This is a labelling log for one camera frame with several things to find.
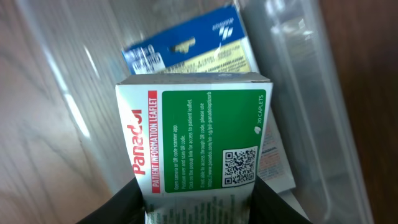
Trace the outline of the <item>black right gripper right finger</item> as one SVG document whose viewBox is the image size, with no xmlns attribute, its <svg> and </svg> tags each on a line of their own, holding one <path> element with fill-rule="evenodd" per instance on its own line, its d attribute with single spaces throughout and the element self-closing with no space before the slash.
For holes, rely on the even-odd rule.
<svg viewBox="0 0 398 224">
<path fill-rule="evenodd" d="M 249 224 L 312 224 L 294 210 L 260 177 L 256 177 L 251 195 Z"/>
</svg>

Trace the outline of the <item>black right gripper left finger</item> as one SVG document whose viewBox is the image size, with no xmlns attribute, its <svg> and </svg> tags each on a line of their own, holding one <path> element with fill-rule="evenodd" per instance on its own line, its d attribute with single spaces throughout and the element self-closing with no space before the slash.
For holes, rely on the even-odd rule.
<svg viewBox="0 0 398 224">
<path fill-rule="evenodd" d="M 133 178 L 105 204 L 77 224 L 144 224 L 144 201 L 137 179 Z"/>
</svg>

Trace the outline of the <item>white green Panadol box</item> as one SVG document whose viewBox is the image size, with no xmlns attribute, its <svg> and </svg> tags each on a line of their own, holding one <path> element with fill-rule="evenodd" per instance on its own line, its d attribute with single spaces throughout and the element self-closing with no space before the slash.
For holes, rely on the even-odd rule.
<svg viewBox="0 0 398 224">
<path fill-rule="evenodd" d="M 247 223 L 272 95 L 258 73 L 133 75 L 115 87 L 146 223 Z"/>
</svg>

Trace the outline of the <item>blue fever patch box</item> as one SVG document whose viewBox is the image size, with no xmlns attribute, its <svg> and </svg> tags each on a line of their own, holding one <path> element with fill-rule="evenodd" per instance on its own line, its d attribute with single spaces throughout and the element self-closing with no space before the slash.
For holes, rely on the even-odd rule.
<svg viewBox="0 0 398 224">
<path fill-rule="evenodd" d="M 122 55 L 133 75 L 259 71 L 234 4 L 126 47 Z M 296 186 L 273 112 L 268 113 L 259 177 L 277 193 Z"/>
</svg>

